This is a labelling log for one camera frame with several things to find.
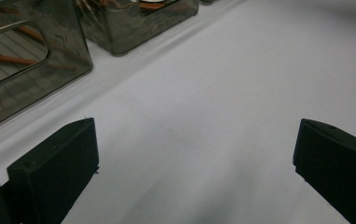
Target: white table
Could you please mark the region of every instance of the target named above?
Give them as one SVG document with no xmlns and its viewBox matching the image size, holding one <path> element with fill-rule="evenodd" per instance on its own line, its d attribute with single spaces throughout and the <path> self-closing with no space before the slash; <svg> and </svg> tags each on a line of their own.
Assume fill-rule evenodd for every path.
<svg viewBox="0 0 356 224">
<path fill-rule="evenodd" d="M 95 175 L 64 224 L 348 223 L 292 165 L 300 119 L 356 136 L 356 1 L 220 0 L 0 126 L 6 168 L 94 117 Z"/>
</svg>

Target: transparent storage container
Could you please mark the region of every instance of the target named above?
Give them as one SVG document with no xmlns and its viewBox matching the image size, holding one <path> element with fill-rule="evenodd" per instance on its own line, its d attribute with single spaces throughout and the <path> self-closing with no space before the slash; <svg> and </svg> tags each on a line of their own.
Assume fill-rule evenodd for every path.
<svg viewBox="0 0 356 224">
<path fill-rule="evenodd" d="M 76 6 L 85 36 L 123 55 L 196 15 L 199 0 L 76 0 Z"/>
<path fill-rule="evenodd" d="M 92 67 L 71 0 L 0 1 L 0 122 Z"/>
</svg>

